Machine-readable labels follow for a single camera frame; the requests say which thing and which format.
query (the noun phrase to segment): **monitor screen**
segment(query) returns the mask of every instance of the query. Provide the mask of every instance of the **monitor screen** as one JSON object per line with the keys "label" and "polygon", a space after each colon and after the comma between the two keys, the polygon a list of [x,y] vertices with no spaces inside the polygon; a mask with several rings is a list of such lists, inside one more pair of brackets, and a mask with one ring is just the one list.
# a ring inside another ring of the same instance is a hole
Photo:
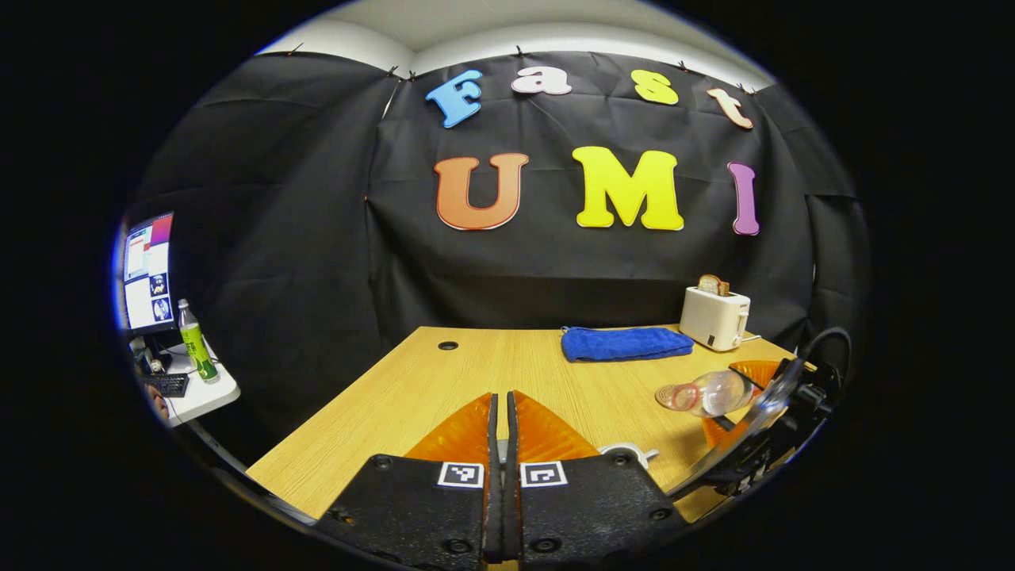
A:
{"label": "monitor screen", "polygon": [[170,298],[170,228],[173,212],[145,220],[124,242],[124,305],[127,327],[147,334],[176,327]]}

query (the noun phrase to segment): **wooden table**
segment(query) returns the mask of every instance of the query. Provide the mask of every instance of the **wooden table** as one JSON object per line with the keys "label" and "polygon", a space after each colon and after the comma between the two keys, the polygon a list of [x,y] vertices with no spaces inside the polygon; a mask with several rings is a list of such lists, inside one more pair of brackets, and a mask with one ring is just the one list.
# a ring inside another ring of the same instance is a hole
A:
{"label": "wooden table", "polygon": [[[665,328],[679,332],[676,326]],[[497,438],[507,438],[506,394],[518,389],[570,424],[593,446],[657,448],[649,474],[669,490],[707,452],[701,421],[664,409],[659,387],[685,383],[737,361],[793,354],[763,340],[727,353],[695,345],[691,355],[623,363],[568,363],[560,331],[420,328],[355,383],[265,454],[247,474],[320,517],[373,454],[403,455],[462,406],[500,395]],[[442,342],[459,348],[442,351]],[[747,409],[729,417],[739,421]],[[723,497],[699,490],[677,502],[689,521]],[[491,566],[491,569],[514,567]]]}

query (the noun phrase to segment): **clear glass bottle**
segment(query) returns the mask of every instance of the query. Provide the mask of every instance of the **clear glass bottle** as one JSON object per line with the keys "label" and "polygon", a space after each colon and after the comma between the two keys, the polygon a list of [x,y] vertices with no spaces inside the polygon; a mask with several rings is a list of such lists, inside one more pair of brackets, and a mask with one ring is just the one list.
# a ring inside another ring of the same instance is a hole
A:
{"label": "clear glass bottle", "polygon": [[705,373],[683,385],[667,385],[656,391],[656,401],[671,411],[710,419],[747,407],[754,385],[733,371]]}
{"label": "clear glass bottle", "polygon": [[179,305],[180,335],[187,347],[187,355],[190,356],[191,363],[197,368],[198,374],[201,375],[201,379],[206,384],[217,382],[218,369],[215,368],[211,362],[211,356],[208,355],[208,348],[204,345],[204,339],[201,337],[201,327],[194,314],[191,313],[190,304],[187,303],[186,299],[181,299]]}

